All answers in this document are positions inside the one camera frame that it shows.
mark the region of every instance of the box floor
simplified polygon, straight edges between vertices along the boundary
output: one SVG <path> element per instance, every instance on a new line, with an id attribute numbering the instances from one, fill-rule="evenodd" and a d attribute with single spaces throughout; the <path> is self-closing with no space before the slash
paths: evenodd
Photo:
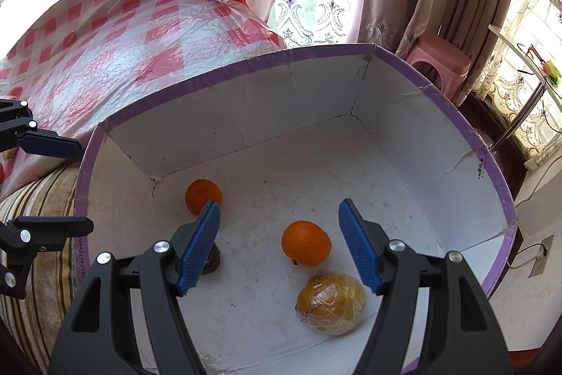
<path id="1" fill-rule="evenodd" d="M 338 226 L 343 199 L 353 199 L 363 217 L 383 226 L 390 238 L 401 238 L 418 252 L 443 255 L 407 186 L 352 116 L 165 176 L 154 190 L 162 238 L 195 219 L 184 194 L 197 178 L 213 180 L 223 193 L 216 240 L 221 266 L 201 277 L 179 304 L 196 348 L 221 370 L 253 367 L 331 338 L 301 323 L 294 305 L 300 289 L 320 271 L 359 278 Z M 299 219 L 318 224 L 332 240 L 332 253 L 320 266 L 294 266 L 280 248 L 283 230 Z M 367 293 L 363 320 L 379 306 Z M 361 334 L 362 342 L 353 345 L 358 357 L 368 332 Z M 143 359 L 150 360 L 150 349 L 142 346 Z"/>

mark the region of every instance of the dark round fruit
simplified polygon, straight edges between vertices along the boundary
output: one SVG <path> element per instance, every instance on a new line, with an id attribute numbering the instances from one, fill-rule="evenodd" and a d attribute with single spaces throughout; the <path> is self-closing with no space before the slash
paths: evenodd
<path id="1" fill-rule="evenodd" d="M 209 252 L 209 256 L 207 256 L 207 260 L 205 261 L 205 265 L 203 266 L 203 271 L 201 275 L 212 274 L 218 266 L 220 265 L 220 251 L 218 251 L 218 246 L 213 243 L 211 250 Z"/>

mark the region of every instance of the plastic-wrapped fruit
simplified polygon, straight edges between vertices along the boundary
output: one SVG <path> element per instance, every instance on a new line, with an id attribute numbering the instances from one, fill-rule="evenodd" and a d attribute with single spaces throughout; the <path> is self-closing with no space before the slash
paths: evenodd
<path id="1" fill-rule="evenodd" d="M 295 309 L 311 328 L 337 336 L 355 327 L 366 301 L 363 285 L 352 276 L 324 274 L 302 288 Z"/>

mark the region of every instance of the blue gripper pad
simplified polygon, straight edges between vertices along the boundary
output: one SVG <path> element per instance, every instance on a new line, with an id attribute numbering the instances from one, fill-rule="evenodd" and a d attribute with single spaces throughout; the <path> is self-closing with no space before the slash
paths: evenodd
<path id="1" fill-rule="evenodd" d="M 197 285 L 207 256 L 209 256 L 220 226 L 220 207 L 218 204 L 213 202 L 203 217 L 198 218 L 198 221 L 199 226 L 181 258 L 180 274 L 176 282 L 176 288 L 181 296 L 184 296 L 189 288 Z"/>
<path id="2" fill-rule="evenodd" d="M 344 235 L 361 281 L 376 294 L 383 284 L 377 268 L 377 253 L 370 244 L 361 221 L 346 201 L 339 204 L 338 218 L 339 228 Z"/>

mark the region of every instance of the green object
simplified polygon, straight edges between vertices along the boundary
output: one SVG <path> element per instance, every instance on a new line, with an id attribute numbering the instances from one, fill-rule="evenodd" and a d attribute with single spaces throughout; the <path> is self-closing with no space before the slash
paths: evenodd
<path id="1" fill-rule="evenodd" d="M 556 66 L 552 61 L 547 61 L 546 65 L 550 70 L 550 80 L 555 85 L 558 85 L 558 82 L 560 81 L 560 77 L 561 77 L 560 71 L 556 68 Z"/>

